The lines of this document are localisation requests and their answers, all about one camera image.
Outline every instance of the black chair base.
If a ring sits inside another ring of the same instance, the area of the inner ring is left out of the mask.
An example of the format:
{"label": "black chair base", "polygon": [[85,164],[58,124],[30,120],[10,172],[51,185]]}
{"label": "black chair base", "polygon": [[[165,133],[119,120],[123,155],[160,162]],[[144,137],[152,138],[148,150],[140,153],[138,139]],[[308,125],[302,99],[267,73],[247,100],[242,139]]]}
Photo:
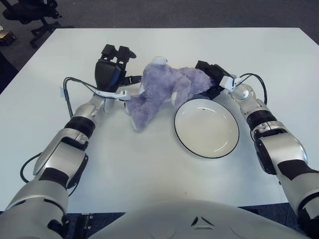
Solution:
{"label": "black chair base", "polygon": [[62,26],[59,22],[54,22],[52,24],[48,24],[44,18],[40,19],[43,23],[42,27],[31,30],[32,34],[35,36],[34,39],[30,41],[30,44],[33,48],[37,48],[35,42],[39,40],[47,31],[52,33],[57,28],[74,28],[74,26]]}

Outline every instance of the purple stuffed animal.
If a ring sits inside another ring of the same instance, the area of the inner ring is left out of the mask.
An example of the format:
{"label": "purple stuffed animal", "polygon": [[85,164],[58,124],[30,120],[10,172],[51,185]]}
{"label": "purple stuffed animal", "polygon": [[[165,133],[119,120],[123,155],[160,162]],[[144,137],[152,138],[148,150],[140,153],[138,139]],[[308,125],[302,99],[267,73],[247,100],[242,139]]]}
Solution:
{"label": "purple stuffed animal", "polygon": [[140,94],[125,103],[137,131],[142,131],[165,102],[178,108],[193,95],[212,86],[210,77],[195,68],[174,69],[164,57],[155,57],[143,71]]}

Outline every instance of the plate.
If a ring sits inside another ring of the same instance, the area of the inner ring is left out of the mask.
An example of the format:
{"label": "plate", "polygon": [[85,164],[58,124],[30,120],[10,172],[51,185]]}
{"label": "plate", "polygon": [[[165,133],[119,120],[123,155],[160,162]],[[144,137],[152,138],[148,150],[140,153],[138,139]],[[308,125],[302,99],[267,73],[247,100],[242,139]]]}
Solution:
{"label": "plate", "polygon": [[205,158],[229,154],[239,139],[238,124],[231,112],[207,99],[191,100],[179,107],[174,126],[180,142]]}

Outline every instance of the floor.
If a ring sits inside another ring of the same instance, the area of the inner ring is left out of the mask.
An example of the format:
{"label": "floor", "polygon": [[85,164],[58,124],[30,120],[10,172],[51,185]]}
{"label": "floor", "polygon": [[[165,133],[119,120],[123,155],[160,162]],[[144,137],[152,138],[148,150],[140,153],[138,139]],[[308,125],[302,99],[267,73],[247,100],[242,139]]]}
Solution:
{"label": "floor", "polygon": [[[171,27],[299,27],[319,44],[318,0],[57,0],[62,25],[76,28],[171,28]],[[20,70],[36,52],[29,45],[31,29],[40,22],[22,25],[0,15],[0,25],[11,30],[17,40],[0,46],[3,55]],[[46,34],[38,45],[47,38]],[[296,216],[289,204],[246,207],[266,218],[298,230]],[[122,214],[95,214],[87,236]],[[67,238],[73,238],[79,214],[70,214]]]}

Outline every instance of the chair wheel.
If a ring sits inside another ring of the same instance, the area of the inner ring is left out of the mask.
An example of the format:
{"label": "chair wheel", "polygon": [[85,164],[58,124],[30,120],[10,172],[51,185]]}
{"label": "chair wheel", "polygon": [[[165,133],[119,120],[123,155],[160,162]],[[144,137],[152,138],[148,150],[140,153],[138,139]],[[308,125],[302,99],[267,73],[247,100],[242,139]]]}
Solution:
{"label": "chair wheel", "polygon": [[38,48],[38,46],[35,44],[35,43],[30,43],[31,44],[31,46],[33,47],[33,48]]}

